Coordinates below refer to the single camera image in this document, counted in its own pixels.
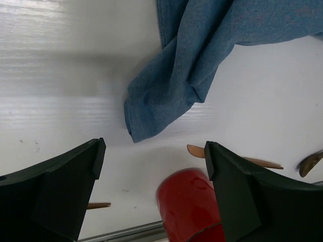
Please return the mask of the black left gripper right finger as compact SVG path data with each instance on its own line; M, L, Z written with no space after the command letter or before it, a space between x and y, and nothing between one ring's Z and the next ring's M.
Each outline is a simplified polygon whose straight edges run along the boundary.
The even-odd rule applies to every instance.
M322 187L204 148L226 241L322 241Z

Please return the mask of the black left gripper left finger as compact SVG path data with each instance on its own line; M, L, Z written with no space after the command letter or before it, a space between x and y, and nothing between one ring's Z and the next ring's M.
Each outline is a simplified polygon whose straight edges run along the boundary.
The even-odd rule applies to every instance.
M1 241L77 241L106 145L92 139L1 176Z

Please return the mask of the blue cloth placemat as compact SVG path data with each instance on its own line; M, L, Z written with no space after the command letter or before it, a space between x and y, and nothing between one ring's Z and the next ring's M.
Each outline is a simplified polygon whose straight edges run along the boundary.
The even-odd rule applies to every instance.
M130 82L125 123L134 143L203 103L235 45L322 36L322 1L157 1L162 49Z

